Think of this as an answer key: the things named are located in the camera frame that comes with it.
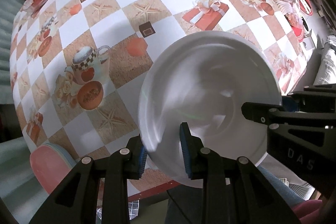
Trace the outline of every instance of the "blue cloth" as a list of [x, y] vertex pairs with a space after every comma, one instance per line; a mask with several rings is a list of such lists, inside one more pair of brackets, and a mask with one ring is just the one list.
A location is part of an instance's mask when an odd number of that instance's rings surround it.
[[[305, 201], [266, 169], [261, 166], [258, 166], [258, 169], [285, 200], [288, 206], [293, 207]], [[174, 201], [169, 198], [165, 224], [201, 223], [202, 189], [180, 185], [169, 190], [168, 194], [178, 204], [180, 210]]]

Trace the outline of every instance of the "starfish print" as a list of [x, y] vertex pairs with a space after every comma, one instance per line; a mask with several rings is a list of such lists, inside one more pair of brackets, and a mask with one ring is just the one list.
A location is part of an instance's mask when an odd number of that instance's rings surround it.
[[35, 84], [35, 85], [36, 85], [37, 90], [38, 90], [38, 92], [39, 92], [40, 94], [47, 95], [47, 92], [46, 92], [43, 88], [40, 88], [40, 87], [38, 86], [38, 84]]
[[102, 111], [101, 109], [97, 108], [97, 111], [98, 113], [100, 113], [103, 118], [104, 118], [104, 121], [103, 123], [99, 126], [98, 129], [101, 129], [103, 128], [106, 124], [108, 124], [111, 128], [111, 133], [112, 135], [114, 135], [114, 125], [117, 125], [117, 124], [120, 124], [120, 125], [123, 125], [123, 126], [126, 126], [126, 122], [121, 119], [120, 117], [116, 117], [115, 116], [115, 111], [116, 111], [116, 107], [114, 107], [110, 113], [106, 113], [104, 111]]
[[155, 14], [155, 13], [162, 12], [156, 8], [151, 8], [151, 5], [149, 3], [146, 5], [140, 5], [140, 4], [135, 3], [134, 7], [138, 10], [138, 13], [135, 16], [145, 15], [145, 22], [149, 21], [148, 18], [151, 13]]
[[93, 13], [98, 12], [98, 20], [101, 20], [101, 13], [104, 10], [112, 9], [112, 6], [105, 5], [105, 4], [92, 4], [93, 8], [95, 8], [95, 11]]

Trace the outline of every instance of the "white ribbon bow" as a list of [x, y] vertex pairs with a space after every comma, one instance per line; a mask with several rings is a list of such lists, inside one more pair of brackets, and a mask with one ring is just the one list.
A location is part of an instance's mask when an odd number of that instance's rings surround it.
[[222, 16], [224, 16], [225, 12], [219, 8], [220, 6], [221, 3], [218, 0], [196, 0], [194, 2], [194, 8], [197, 8], [199, 13], [190, 20], [190, 23], [195, 25], [203, 15], [212, 12], [219, 12]]

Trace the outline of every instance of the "checkered tablecloth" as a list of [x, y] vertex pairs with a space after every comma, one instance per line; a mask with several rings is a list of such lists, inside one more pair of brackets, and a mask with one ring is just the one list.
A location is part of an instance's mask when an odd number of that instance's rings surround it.
[[[31, 151], [45, 142], [74, 159], [110, 155], [138, 135], [146, 72], [169, 45], [201, 30], [238, 34], [263, 52], [289, 92], [306, 67], [272, 0], [48, 0], [14, 20], [13, 98]], [[167, 183], [147, 168], [129, 195]]]

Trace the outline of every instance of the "pink chair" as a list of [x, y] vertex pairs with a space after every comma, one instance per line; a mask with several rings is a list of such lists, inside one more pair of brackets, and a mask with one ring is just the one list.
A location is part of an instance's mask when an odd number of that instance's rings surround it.
[[30, 165], [41, 186], [50, 194], [76, 162], [61, 146], [43, 144], [31, 153]]

